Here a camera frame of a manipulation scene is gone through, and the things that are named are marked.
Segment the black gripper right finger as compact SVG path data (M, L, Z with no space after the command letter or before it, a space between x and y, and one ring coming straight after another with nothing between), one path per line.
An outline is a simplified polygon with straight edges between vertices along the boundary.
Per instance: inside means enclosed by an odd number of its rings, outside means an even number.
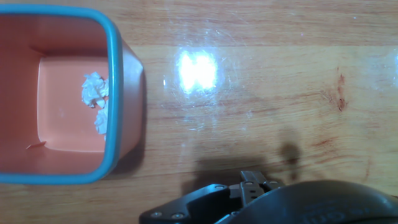
M240 175L239 189L242 204L250 204L261 195L285 186L281 181L267 180L260 171L241 171Z

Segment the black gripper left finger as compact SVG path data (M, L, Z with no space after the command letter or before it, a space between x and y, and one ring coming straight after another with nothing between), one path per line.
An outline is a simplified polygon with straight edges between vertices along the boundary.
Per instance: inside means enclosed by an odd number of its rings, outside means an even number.
M240 186L211 184L139 216L140 224L216 223L242 207Z

